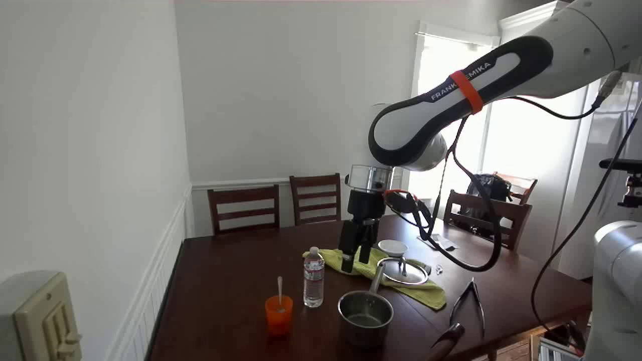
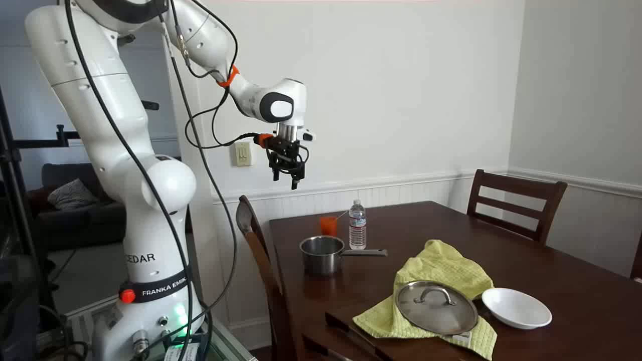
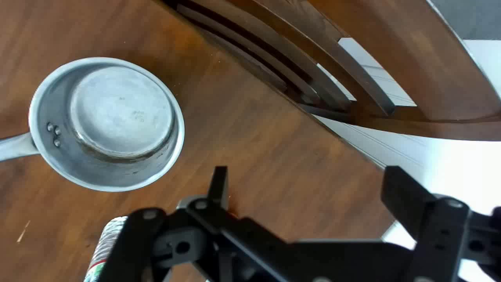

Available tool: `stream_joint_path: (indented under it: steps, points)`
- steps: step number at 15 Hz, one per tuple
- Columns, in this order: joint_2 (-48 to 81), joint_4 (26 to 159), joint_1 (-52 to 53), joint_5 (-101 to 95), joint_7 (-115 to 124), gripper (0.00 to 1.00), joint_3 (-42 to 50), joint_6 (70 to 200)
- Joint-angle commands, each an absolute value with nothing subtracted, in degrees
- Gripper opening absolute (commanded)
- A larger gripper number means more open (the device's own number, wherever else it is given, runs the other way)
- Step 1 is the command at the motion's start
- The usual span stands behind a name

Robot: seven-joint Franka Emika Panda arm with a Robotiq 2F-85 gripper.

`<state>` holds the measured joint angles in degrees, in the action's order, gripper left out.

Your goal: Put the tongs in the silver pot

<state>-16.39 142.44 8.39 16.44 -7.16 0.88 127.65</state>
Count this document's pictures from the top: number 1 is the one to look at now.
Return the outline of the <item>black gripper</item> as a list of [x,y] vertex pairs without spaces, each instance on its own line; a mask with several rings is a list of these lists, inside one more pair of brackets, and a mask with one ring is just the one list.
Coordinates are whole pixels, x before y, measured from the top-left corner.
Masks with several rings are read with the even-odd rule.
[[385,200],[382,192],[352,191],[348,211],[352,220],[341,227],[339,250],[341,269],[346,273],[354,270],[354,257],[359,246],[357,231],[364,227],[359,262],[369,262],[371,246],[377,238],[377,222],[385,213]]

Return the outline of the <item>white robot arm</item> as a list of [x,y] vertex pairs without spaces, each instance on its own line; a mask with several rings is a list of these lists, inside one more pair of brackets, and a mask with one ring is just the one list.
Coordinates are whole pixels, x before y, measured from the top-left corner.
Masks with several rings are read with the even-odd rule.
[[[571,0],[435,89],[385,106],[367,132],[385,167],[430,168],[441,128],[509,96],[553,99],[627,66],[642,55],[642,0]],[[642,222],[595,231],[592,330],[584,361],[642,361]]]

